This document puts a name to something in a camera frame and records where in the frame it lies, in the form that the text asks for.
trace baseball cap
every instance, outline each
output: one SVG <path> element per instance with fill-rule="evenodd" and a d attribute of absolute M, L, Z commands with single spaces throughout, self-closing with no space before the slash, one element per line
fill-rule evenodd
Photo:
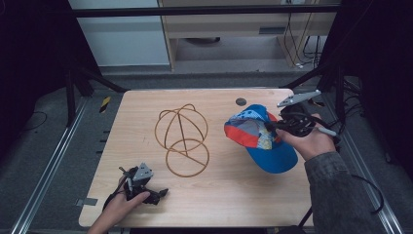
<path fill-rule="evenodd" d="M 265 172 L 280 174 L 298 162 L 294 148 L 277 133 L 269 132 L 265 123 L 277 118 L 261 104 L 250 105 L 233 115 L 224 125 L 226 137 L 244 146 L 254 162 Z"/>

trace person's left hand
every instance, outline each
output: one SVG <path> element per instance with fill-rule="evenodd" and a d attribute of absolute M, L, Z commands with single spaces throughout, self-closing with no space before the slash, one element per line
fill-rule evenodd
<path fill-rule="evenodd" d="M 119 182 L 124 182 L 124 177 L 119 179 Z M 138 207 L 149 197 L 149 192 L 139 193 L 134 198 L 127 200 L 123 191 L 124 186 L 121 186 L 118 193 L 112 198 L 102 214 L 97 218 L 88 233 L 107 233 L 107 231 L 124 219 L 133 209 Z"/>

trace human hand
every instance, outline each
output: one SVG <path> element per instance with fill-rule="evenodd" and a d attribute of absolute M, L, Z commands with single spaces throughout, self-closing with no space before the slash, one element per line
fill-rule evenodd
<path fill-rule="evenodd" d="M 125 182 L 123 176 L 119 179 L 119 182 Z M 118 193 L 112 198 L 102 214 L 100 214 L 94 222 L 88 234 L 107 233 L 110 228 L 124 219 L 150 195 L 149 192 L 142 192 L 128 201 L 123 189 L 124 186 L 119 188 Z"/>
<path fill-rule="evenodd" d="M 315 127 L 321 127 L 321 125 L 316 123 Z M 290 133 L 279 129 L 276 129 L 276 132 L 282 140 L 294 147 L 305 161 L 322 153 L 336 151 L 332 137 L 317 129 L 313 129 L 304 137 L 293 136 Z"/>

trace blue brim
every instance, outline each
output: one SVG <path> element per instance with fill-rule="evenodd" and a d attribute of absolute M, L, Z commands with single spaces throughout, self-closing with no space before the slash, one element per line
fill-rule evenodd
<path fill-rule="evenodd" d="M 271 174 L 285 173 L 298 162 L 294 148 L 285 142 L 270 150 L 251 147 L 246 150 L 262 170 Z"/>

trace dark gray jacket sleeve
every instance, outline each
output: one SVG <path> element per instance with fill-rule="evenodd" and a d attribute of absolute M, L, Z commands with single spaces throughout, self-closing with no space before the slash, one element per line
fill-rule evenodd
<path fill-rule="evenodd" d="M 305 163 L 310 182 L 316 233 L 377 233 L 369 204 L 361 199 L 355 180 L 337 152 L 321 154 Z"/>

